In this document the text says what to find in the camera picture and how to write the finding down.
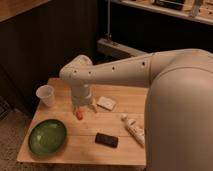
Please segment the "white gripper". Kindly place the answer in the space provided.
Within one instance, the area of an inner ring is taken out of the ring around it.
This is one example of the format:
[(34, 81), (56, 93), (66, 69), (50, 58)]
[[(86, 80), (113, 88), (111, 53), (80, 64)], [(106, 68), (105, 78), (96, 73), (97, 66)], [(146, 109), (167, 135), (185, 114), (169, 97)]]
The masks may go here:
[(97, 107), (95, 104), (92, 103), (92, 93), (89, 85), (80, 85), (80, 86), (73, 86), (71, 88), (71, 99), (73, 114), (76, 114), (78, 111), (77, 106), (86, 106), (89, 105), (91, 110), (97, 113)]

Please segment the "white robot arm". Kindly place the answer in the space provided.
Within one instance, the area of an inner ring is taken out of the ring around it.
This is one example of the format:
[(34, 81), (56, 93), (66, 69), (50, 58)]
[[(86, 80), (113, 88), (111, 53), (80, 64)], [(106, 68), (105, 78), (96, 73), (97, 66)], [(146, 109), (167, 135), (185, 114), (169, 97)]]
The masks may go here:
[(60, 79), (75, 106), (92, 84), (145, 87), (146, 171), (213, 171), (213, 53), (179, 49), (94, 65), (79, 55)]

